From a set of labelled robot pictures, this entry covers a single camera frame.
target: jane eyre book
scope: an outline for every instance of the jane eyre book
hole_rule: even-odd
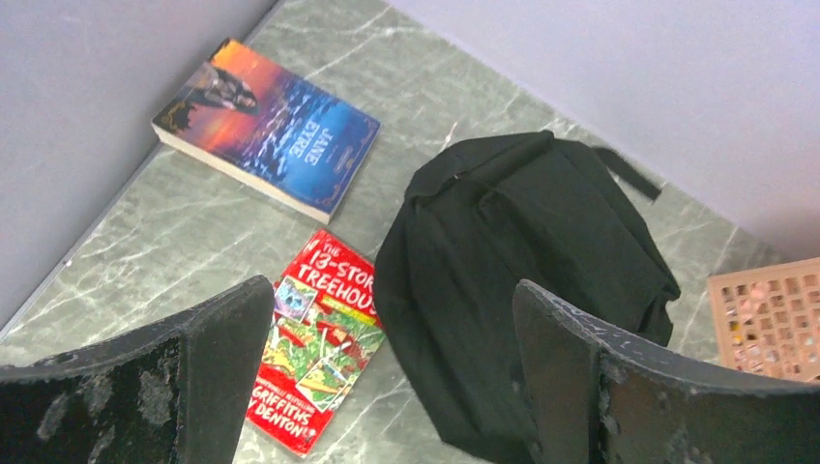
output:
[[[326,230],[274,284],[274,323],[246,418],[301,457],[385,340],[372,285],[372,264]]]
[[[227,39],[152,126],[163,143],[328,223],[381,125]]]

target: green marble tabletop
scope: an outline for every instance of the green marble tabletop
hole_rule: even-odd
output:
[[[466,137],[549,129],[602,143],[380,0],[292,0],[249,43],[382,121],[330,225],[374,258],[412,173]],[[683,288],[670,348],[714,362],[704,279],[782,257],[673,186],[628,190]],[[283,270],[319,225],[163,149],[9,334],[0,364],[27,364],[150,323],[256,274]],[[385,345],[308,458],[246,424],[235,462],[472,463],[443,445]]]

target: black fabric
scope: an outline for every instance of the black fabric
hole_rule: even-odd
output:
[[[523,278],[668,342],[665,305],[680,289],[607,167],[657,196],[625,162],[549,131],[456,143],[411,180],[376,258],[374,300],[444,442],[490,462],[533,462],[511,313]]]

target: gray wall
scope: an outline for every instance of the gray wall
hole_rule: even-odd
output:
[[[158,142],[150,120],[275,0],[0,0],[0,328]]]
[[[762,240],[820,255],[820,2],[389,1]]]

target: the 13-storey treehouse book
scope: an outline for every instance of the the 13-storey treehouse book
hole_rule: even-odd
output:
[[[380,123],[226,39],[152,127],[163,143],[327,224]]]
[[[274,323],[246,417],[299,456],[385,340],[372,285],[372,263],[326,230],[274,284]]]

